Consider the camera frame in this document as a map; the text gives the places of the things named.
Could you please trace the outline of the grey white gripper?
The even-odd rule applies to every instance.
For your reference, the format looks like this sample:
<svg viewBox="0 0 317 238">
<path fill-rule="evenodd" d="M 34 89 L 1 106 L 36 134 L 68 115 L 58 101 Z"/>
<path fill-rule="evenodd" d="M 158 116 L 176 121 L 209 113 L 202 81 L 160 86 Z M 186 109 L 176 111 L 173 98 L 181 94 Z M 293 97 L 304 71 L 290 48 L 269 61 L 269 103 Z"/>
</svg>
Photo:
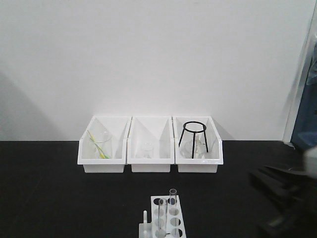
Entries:
<svg viewBox="0 0 317 238">
<path fill-rule="evenodd" d="M 304 210 L 317 209 L 317 148 L 303 154 L 305 171 L 263 166 L 249 172 L 249 182 L 265 195 L 280 211 L 296 205 Z"/>
</svg>

